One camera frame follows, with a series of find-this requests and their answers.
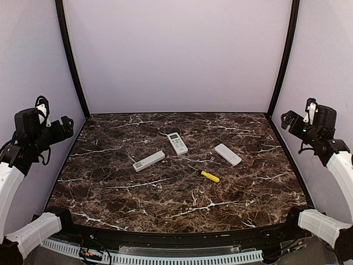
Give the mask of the yellow handled screwdriver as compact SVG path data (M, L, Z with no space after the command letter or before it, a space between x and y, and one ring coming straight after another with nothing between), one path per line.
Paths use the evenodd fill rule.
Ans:
M216 176L214 176L214 175L212 175L212 174L210 174L210 173L208 173L208 172L206 172L206 171L204 171L204 170L196 169L196 168L194 168L194 167L192 167L192 166L189 166L189 168L193 169L193 170L196 171L198 174L200 174L200 175L206 177L207 179L209 179L209 180L211 180L211 181L213 181L213 182L215 182L215 183L219 183L219 182L220 182L220 179L219 179L218 177L216 177Z

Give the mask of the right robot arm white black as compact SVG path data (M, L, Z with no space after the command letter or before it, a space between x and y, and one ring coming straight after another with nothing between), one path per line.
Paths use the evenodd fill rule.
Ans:
M333 175L352 211L352 154L341 139L335 139L336 110L319 107L302 117L290 110L281 116L281 127L309 145L321 163ZM315 209L300 210L297 218L281 228L288 240L307 230L328 243L341 261L352 259L352 222L344 223Z

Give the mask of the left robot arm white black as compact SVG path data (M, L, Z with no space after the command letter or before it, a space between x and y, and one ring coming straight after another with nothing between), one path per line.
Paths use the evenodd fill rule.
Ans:
M56 207L21 229L4 233L14 196L32 164L47 165L42 153L73 136L71 118L63 116L49 123L48 117L49 111L43 105L16 113L15 132L1 151L1 264L23 264L28 254L56 233L66 241L78 236L70 211Z

